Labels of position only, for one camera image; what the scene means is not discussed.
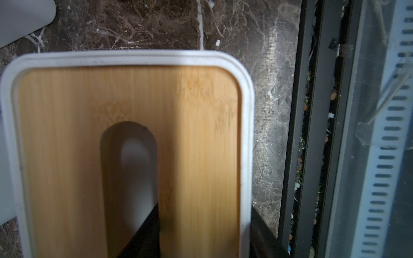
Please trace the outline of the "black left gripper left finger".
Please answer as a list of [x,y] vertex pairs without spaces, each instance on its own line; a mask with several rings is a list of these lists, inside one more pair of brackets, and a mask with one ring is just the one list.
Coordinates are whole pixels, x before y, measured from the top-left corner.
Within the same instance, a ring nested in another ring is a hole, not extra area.
[[159,205],[156,204],[118,258],[160,258]]

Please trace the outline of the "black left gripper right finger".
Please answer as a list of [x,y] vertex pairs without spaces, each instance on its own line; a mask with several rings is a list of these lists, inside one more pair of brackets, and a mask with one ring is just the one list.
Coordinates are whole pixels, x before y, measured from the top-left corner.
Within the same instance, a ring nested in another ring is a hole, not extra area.
[[250,226],[250,258],[288,258],[289,254],[280,241],[274,236],[270,228],[251,207]]

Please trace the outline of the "white box bamboo lid front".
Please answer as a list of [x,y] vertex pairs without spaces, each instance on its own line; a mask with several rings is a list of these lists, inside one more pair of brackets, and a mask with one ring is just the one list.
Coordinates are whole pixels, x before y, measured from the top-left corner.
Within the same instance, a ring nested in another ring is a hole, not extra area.
[[26,54],[1,109],[24,257],[118,257],[152,211],[164,258],[249,256],[254,89],[234,57]]

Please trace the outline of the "cream box dark lid left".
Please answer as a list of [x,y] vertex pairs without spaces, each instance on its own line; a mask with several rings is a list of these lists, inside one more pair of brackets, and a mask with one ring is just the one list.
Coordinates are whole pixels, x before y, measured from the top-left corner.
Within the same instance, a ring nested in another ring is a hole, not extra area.
[[54,0],[1,1],[1,47],[50,24],[56,13]]

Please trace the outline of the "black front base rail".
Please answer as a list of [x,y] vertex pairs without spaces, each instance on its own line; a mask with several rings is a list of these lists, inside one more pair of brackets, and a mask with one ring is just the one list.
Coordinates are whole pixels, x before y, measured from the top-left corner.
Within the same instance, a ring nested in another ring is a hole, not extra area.
[[291,258],[327,256],[363,1],[303,1],[278,240]]

